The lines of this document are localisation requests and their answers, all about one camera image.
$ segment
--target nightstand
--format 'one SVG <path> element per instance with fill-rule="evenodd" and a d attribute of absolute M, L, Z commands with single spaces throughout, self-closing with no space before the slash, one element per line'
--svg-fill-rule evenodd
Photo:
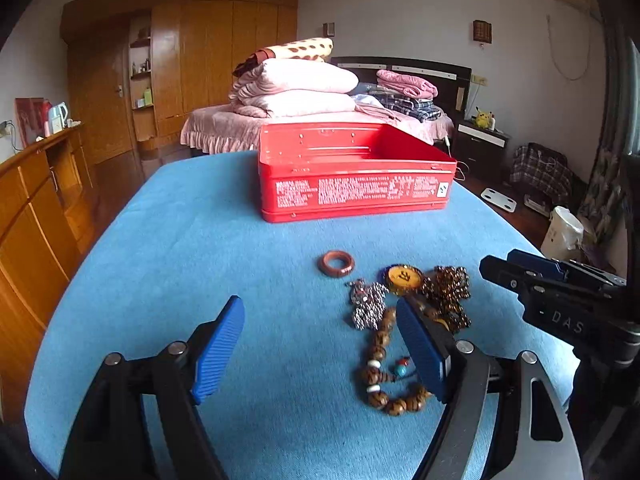
<path fill-rule="evenodd" d="M 478 128 L 471 121 L 461 121 L 453 145 L 453 156 L 468 165 L 469 173 L 473 176 L 487 182 L 500 182 L 500 168 L 510 138 L 507 134 Z M 460 169 L 466 173 L 464 166 Z"/>

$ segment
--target blue tablecloth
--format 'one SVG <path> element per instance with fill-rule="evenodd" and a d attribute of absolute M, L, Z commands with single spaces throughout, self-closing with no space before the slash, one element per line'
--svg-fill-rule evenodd
<path fill-rule="evenodd" d="M 537 352 L 561 400 L 577 360 L 571 348 L 526 325 L 515 294 L 482 280 L 487 254 L 535 252 L 479 198 L 454 184 L 441 211 L 269 224 L 260 217 L 257 156 L 203 156 L 161 168 L 118 215 L 82 264 L 54 314 L 31 378 L 25 418 L 31 449 L 60 469 L 76 411 L 103 357 L 156 354 L 244 300 L 244 332 L 220 390 L 200 416 L 231 480 L 408 479 L 443 406 L 391 418 L 364 405 L 354 379 L 369 333 L 349 318 L 347 279 L 316 268 L 329 249 L 356 258 L 350 278 L 381 267 L 465 266 L 472 327 L 458 336 L 484 352 Z M 392 333 L 386 364 L 406 353 Z M 389 394 L 404 392 L 392 384 Z M 495 417 L 490 396 L 468 478 L 478 478 Z M 145 399 L 162 475 L 172 476 L 154 398 Z"/>

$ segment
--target blue gripper pad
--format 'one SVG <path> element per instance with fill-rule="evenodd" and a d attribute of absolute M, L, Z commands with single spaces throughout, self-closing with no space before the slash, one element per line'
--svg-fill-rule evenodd
<path fill-rule="evenodd" d="M 400 298 L 396 304 L 396 324 L 414 361 L 420 382 L 438 400 L 443 400 L 446 395 L 444 359 L 412 306 L 404 298 Z"/>
<path fill-rule="evenodd" d="M 232 296 L 226 304 L 226 314 L 214 330 L 211 339 L 196 362 L 196 373 L 191 394 L 196 404 L 218 389 L 226 364 L 238 342 L 244 326 L 244 303 Z"/>
<path fill-rule="evenodd" d="M 507 261 L 510 264 L 516 264 L 525 269 L 533 270 L 546 280 L 564 282 L 564 272 L 560 269 L 558 262 L 553 260 L 547 260 L 542 256 L 536 256 L 535 254 L 514 249 L 507 254 Z"/>

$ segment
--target white trash can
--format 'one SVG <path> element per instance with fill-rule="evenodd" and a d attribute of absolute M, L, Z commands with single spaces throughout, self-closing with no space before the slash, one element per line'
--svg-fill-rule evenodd
<path fill-rule="evenodd" d="M 546 231 L 540 252 L 547 258 L 569 260 L 582 243 L 584 227 L 565 207 L 556 206 L 551 212 L 551 225 Z"/>

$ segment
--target plaid cloth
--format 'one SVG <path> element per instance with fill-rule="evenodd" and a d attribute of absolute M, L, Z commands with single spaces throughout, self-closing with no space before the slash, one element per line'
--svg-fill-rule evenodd
<path fill-rule="evenodd" d="M 440 109 L 433 104 L 431 99 L 413 99 L 403 95 L 389 95 L 385 92 L 375 91 L 369 92 L 369 95 L 373 95 L 388 110 L 414 117 L 421 123 L 435 121 L 440 117 Z"/>
<path fill-rule="evenodd" d="M 509 180 L 535 187 L 558 205 L 568 203 L 573 176 L 574 173 L 557 158 L 527 145 L 520 146 L 513 154 Z"/>

